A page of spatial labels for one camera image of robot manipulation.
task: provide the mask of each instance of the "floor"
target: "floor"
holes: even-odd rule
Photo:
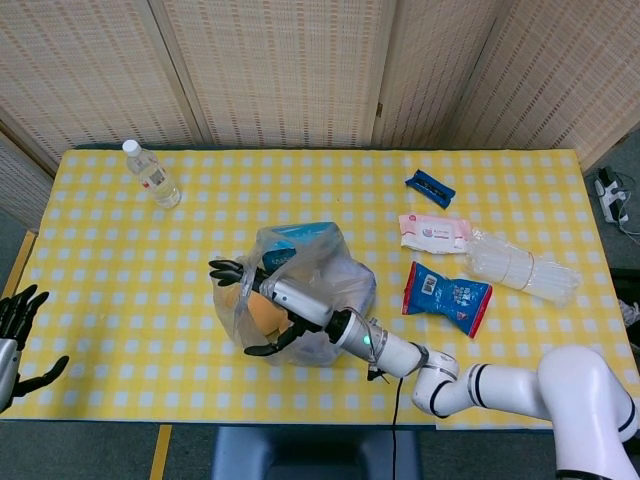
[[[640,182],[640,132],[614,148],[598,166]],[[587,189],[592,192],[588,176]],[[640,186],[627,208],[628,228],[640,231]],[[598,200],[592,198],[594,217],[613,268],[640,268],[638,246],[602,221]],[[24,229],[0,212],[0,289],[4,287]],[[0,422],[2,478],[146,479],[152,469],[159,426],[131,423]],[[421,432],[425,478],[441,479],[549,479],[554,477],[553,438],[547,432]],[[176,425],[171,432],[164,467],[165,479],[211,478],[216,428]],[[640,457],[634,458],[640,468]]]

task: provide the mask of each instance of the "black cable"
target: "black cable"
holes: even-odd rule
[[[402,388],[402,381],[404,378],[400,378],[398,381],[398,389],[396,390],[396,407],[393,410],[393,423],[391,424],[391,433],[393,434],[393,480],[396,480],[396,421],[398,420],[398,406],[400,405],[400,389]]]

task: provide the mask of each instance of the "yellow checkered tablecloth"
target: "yellow checkered tablecloth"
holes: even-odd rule
[[[244,356],[216,319],[209,259],[236,257],[258,228],[335,221],[354,257],[378,280],[375,311],[396,334],[457,357],[535,368],[554,345],[604,355],[634,397],[638,373],[573,151],[159,152],[183,192],[164,211],[147,198],[116,151],[63,158],[40,236],[21,281],[51,298],[36,317],[25,377],[62,354],[71,362],[46,389],[16,399],[15,418],[161,422],[389,424],[395,382],[367,382],[366,364],[343,355],[332,368],[273,367]],[[582,273],[576,301],[558,309],[496,286],[475,341],[438,316],[402,316],[411,260],[450,277],[461,256],[400,248],[398,215],[443,214],[404,186],[421,168],[457,191],[446,215]],[[547,427],[474,408],[438,420],[411,405],[400,424],[444,428]]]

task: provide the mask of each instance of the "transparent plastic bag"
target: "transparent plastic bag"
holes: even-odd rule
[[[286,277],[330,298],[335,310],[351,308],[365,315],[373,303],[375,275],[351,258],[342,232],[336,224],[260,229],[249,255],[237,259],[244,266],[241,283],[228,287],[213,283],[213,301],[218,318],[229,338],[242,348],[264,345],[268,341],[251,314],[249,296],[256,268],[264,268],[265,254],[287,249],[294,249],[295,254],[262,283],[260,293],[264,297],[271,298],[278,279]],[[293,363],[302,366],[329,366],[341,351],[329,342],[329,337],[324,332],[306,332],[282,351],[264,358],[273,365]]]
[[[536,256],[495,235],[473,230],[467,244],[469,273],[536,297],[568,305],[580,286],[580,274]]]

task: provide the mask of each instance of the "water bottle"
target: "water bottle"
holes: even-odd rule
[[[140,147],[135,140],[122,144],[127,154],[127,168],[133,173],[162,208],[173,208],[180,201],[180,190],[158,158],[149,150]]]

